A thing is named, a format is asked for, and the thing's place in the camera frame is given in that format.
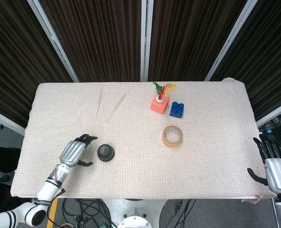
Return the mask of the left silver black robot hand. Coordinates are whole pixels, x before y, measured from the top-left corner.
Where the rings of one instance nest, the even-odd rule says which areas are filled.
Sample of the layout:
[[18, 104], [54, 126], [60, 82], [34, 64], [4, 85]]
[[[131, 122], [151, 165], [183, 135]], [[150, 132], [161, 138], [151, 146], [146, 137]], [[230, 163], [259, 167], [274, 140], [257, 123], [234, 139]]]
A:
[[66, 164], [70, 168], [76, 165], [83, 167], [89, 167], [93, 165], [93, 162], [82, 161], [81, 156], [84, 150], [91, 144], [91, 142], [96, 139], [96, 136], [83, 134], [75, 140], [70, 141], [59, 157], [60, 162]]

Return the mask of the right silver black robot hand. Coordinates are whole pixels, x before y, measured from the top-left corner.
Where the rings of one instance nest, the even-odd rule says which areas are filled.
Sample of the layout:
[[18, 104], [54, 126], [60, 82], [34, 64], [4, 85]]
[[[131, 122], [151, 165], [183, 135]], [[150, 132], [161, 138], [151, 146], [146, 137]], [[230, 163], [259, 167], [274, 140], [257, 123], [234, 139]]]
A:
[[271, 141], [262, 134], [253, 138], [259, 149], [259, 154], [264, 165], [265, 177], [257, 176], [251, 168], [247, 169], [250, 177], [265, 186], [275, 194], [281, 194], [281, 145]]

